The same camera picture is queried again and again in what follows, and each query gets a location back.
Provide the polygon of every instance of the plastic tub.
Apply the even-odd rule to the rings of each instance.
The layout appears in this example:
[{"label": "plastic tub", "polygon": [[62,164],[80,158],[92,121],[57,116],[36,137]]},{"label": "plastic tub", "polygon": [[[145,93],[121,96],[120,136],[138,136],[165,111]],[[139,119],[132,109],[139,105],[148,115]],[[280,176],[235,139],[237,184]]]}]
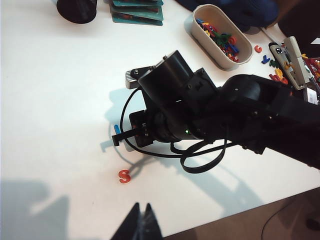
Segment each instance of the plastic tub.
[{"label": "plastic tub", "polygon": [[[239,49],[237,55],[239,62],[229,59],[198,25],[196,19],[201,19],[214,26],[219,34],[226,33],[234,36],[236,38],[235,46]],[[191,34],[223,69],[235,69],[240,64],[248,62],[253,54],[253,48],[248,38],[220,8],[212,4],[200,5],[193,11]]]}]

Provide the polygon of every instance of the blue object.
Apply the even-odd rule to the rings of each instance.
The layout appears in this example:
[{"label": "blue object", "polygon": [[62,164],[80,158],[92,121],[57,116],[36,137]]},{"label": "blue object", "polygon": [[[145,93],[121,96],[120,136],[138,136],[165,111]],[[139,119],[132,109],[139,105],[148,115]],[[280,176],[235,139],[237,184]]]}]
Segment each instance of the blue object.
[{"label": "blue object", "polygon": [[276,20],[279,13],[274,0],[176,0],[193,11],[197,6],[213,4],[237,25],[241,31],[250,27],[266,27]]},{"label": "blue object", "polygon": [[119,126],[117,124],[114,125],[113,128],[114,128],[115,134],[120,134],[121,133],[120,128],[119,128]]},{"label": "blue object", "polygon": [[261,61],[261,63],[266,64],[269,61],[270,61],[270,58],[267,58],[267,55],[264,55],[263,56],[263,60]]},{"label": "blue object", "polygon": [[226,46],[227,48],[231,48],[232,51],[233,51],[235,54],[239,53],[239,49],[238,49],[235,45],[232,45],[232,44],[230,44],[230,43],[227,43],[225,46]]}]

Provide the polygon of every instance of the table surface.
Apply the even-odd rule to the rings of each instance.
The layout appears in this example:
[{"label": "table surface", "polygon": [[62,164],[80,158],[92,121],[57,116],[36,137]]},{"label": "table surface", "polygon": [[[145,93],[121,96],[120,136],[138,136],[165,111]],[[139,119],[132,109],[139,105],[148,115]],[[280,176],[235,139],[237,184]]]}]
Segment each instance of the table surface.
[{"label": "table surface", "polygon": [[[264,33],[247,35],[262,53],[224,71],[191,37],[191,12],[166,0],[163,15],[163,26],[113,23],[100,0],[96,18],[82,25],[62,18],[54,0],[1,1],[3,239],[109,239],[135,202],[142,209],[151,203],[168,236],[320,186],[317,169],[270,149],[256,155],[228,148],[217,167],[194,175],[178,159],[113,147],[112,127],[132,92],[125,88],[127,70],[179,50],[217,86],[236,74],[274,72],[260,63],[271,55]],[[283,38],[277,28],[270,31]],[[128,113],[144,107],[137,95]],[[169,146],[147,149],[166,153]],[[130,183],[119,182],[123,169],[130,169]]]}]

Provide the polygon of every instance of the wire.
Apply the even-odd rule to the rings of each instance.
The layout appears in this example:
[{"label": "wire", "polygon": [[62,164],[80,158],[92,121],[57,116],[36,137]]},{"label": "wire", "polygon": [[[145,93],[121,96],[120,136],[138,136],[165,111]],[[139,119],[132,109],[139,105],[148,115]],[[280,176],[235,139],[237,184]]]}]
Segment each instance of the wire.
[{"label": "wire", "polygon": [[285,208],[287,208],[288,206],[290,206],[294,201],[296,200],[296,197],[294,197],[294,199],[292,201],[290,201],[289,203],[287,203],[285,206],[283,206],[282,208],[280,208],[278,211],[276,211],[274,214],[272,214],[268,220],[265,222],[265,224],[263,225],[262,231],[261,231],[261,240],[263,240],[264,237],[264,230],[265,227],[268,225],[269,221],[278,213],[280,213],[282,210],[284,210]]}]

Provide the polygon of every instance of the teal card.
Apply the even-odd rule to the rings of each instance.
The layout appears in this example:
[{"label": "teal card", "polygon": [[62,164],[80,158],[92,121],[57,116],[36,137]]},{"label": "teal card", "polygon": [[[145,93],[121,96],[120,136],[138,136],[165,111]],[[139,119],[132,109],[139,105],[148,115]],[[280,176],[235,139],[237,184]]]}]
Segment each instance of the teal card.
[{"label": "teal card", "polygon": [[117,7],[149,7],[162,6],[162,0],[112,0]]},{"label": "teal card", "polygon": [[162,26],[163,23],[160,20],[149,19],[140,16],[133,16],[129,14],[114,12],[112,13],[112,20],[115,23],[122,24],[142,24],[142,25],[156,25]]},{"label": "teal card", "polygon": [[162,21],[164,19],[161,6],[145,6],[145,7],[119,7],[110,5],[112,13],[128,14],[137,17]]}]

